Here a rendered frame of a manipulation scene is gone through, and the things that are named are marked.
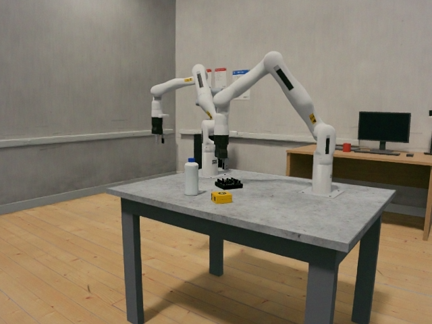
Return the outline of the white bottle with blue cap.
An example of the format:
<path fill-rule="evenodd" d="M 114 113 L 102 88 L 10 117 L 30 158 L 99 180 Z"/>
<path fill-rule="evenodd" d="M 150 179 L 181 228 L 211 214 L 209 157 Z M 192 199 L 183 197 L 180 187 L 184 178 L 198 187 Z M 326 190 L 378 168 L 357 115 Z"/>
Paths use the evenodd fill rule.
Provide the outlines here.
<path fill-rule="evenodd" d="M 185 168 L 185 195 L 198 195 L 198 163 L 195 158 L 188 158 Z"/>

